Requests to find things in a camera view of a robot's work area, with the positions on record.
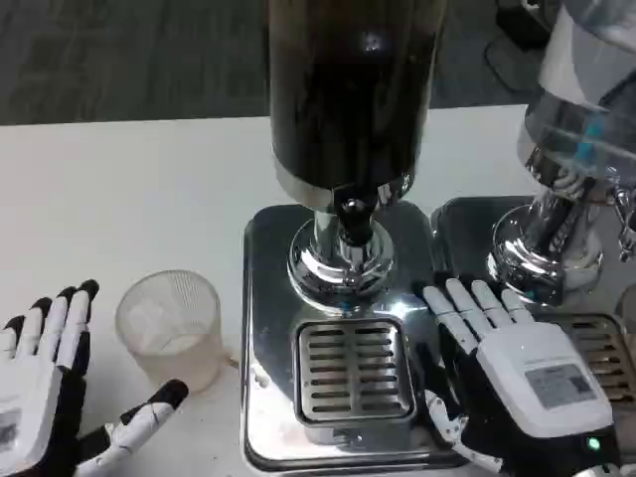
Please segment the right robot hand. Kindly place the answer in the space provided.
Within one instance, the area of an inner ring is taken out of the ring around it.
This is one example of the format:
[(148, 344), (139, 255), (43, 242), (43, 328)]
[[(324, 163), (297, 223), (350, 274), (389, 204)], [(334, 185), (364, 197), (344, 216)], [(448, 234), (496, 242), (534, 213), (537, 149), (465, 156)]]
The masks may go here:
[(426, 284), (438, 353), (417, 348), (438, 435), (498, 476), (618, 476), (610, 401), (564, 330), (510, 289), (450, 277)]

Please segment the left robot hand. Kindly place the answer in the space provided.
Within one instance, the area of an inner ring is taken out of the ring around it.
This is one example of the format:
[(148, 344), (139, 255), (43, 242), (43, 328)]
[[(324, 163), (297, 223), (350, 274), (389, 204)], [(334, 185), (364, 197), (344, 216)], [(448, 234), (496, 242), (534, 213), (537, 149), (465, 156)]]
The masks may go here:
[(2, 326), (2, 475), (111, 476), (189, 396), (171, 379), (117, 420), (80, 433), (98, 291), (93, 279), (66, 287)]

